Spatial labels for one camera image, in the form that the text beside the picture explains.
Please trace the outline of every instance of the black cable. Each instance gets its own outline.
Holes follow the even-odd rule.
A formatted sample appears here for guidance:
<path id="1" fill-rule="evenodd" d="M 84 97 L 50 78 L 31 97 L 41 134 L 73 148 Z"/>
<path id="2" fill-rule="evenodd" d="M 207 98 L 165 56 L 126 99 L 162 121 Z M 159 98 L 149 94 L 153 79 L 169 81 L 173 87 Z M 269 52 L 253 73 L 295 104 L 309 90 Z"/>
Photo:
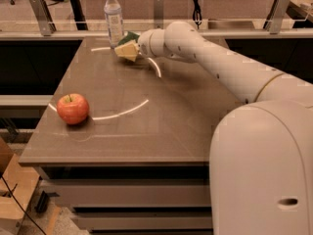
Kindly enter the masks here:
<path id="1" fill-rule="evenodd" d="M 194 5 L 195 5 L 195 10 L 193 12 L 193 20 L 199 29 L 199 25 L 202 23 L 201 8 L 200 8 L 200 5 L 198 3 L 198 0 L 193 0 L 193 1 L 194 1 Z"/>
<path id="2" fill-rule="evenodd" d="M 1 176 L 3 182 L 5 183 L 6 187 L 8 188 L 8 191 L 10 193 L 10 196 L 17 202 L 18 206 L 21 208 L 21 210 L 24 212 L 24 214 L 30 219 L 31 222 L 34 223 L 34 225 L 36 225 L 38 227 L 38 229 L 44 234 L 47 235 L 44 230 L 30 217 L 30 215 L 22 208 L 21 204 L 19 203 L 19 201 L 16 199 L 16 197 L 13 195 L 13 192 L 11 191 L 7 181 L 4 179 L 3 176 Z"/>

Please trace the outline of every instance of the apple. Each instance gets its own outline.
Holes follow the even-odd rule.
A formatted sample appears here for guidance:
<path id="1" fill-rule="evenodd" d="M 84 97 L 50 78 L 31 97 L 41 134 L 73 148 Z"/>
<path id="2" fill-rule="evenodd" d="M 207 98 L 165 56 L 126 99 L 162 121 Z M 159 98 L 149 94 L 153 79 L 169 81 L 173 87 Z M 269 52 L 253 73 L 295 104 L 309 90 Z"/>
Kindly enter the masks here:
<path id="1" fill-rule="evenodd" d="M 67 94 L 58 101 L 57 113 L 67 124 L 78 124 L 88 117 L 89 104 L 80 94 Z"/>

